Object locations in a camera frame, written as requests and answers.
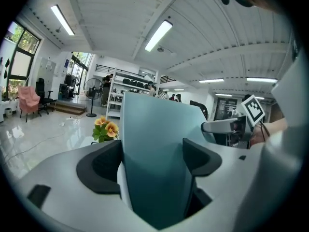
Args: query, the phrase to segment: fan base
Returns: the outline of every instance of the fan base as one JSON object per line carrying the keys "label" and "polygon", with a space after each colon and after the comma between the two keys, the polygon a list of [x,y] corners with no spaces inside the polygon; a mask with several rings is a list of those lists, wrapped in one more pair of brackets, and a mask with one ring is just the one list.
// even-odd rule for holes
{"label": "fan base", "polygon": [[96,117],[96,114],[86,114],[87,117]]}

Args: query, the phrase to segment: yellow flower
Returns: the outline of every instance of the yellow flower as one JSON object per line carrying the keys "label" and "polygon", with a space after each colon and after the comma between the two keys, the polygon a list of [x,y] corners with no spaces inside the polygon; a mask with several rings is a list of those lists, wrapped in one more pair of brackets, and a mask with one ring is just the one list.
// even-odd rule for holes
{"label": "yellow flower", "polygon": [[106,117],[104,117],[104,116],[101,116],[101,118],[98,118],[98,119],[96,119],[96,121],[95,121],[95,125],[97,125],[97,126],[101,126],[101,125],[103,125],[104,123],[109,123],[109,121],[106,120]]}
{"label": "yellow flower", "polygon": [[107,135],[109,137],[115,137],[117,135],[117,133],[118,133],[118,126],[115,123],[110,122],[105,127],[105,130],[107,130]]}

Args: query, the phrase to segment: white bucket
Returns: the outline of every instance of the white bucket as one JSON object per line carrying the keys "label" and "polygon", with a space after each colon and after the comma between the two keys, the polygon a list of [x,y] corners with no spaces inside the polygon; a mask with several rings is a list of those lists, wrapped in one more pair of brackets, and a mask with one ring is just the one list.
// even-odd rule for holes
{"label": "white bucket", "polygon": [[11,108],[5,108],[5,115],[7,118],[11,118],[12,117],[12,110]]}

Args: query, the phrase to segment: ceiling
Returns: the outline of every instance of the ceiling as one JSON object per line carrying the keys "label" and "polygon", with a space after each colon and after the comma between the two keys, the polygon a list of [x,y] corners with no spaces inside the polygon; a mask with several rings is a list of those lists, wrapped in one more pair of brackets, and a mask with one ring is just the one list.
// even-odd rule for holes
{"label": "ceiling", "polygon": [[[56,4],[74,36],[56,33],[60,23],[50,9]],[[49,28],[47,36],[63,50],[130,61],[214,92],[272,98],[272,85],[245,78],[281,79],[292,63],[294,37],[286,18],[234,0],[228,6],[220,0],[29,0],[22,13],[42,30]],[[145,51],[164,20],[173,28],[156,48]],[[225,81],[199,82],[214,78]]]}

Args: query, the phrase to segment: fan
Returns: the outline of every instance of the fan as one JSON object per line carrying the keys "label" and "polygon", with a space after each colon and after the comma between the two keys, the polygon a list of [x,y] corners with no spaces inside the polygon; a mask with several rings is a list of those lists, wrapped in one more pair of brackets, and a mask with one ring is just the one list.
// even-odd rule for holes
{"label": "fan", "polygon": [[84,92],[85,95],[92,99],[91,101],[91,113],[86,114],[87,117],[96,117],[96,114],[92,113],[92,108],[93,108],[93,100],[96,100],[102,96],[102,90],[103,90],[103,83],[96,79],[96,78],[91,78],[89,79],[85,85],[84,85]]}

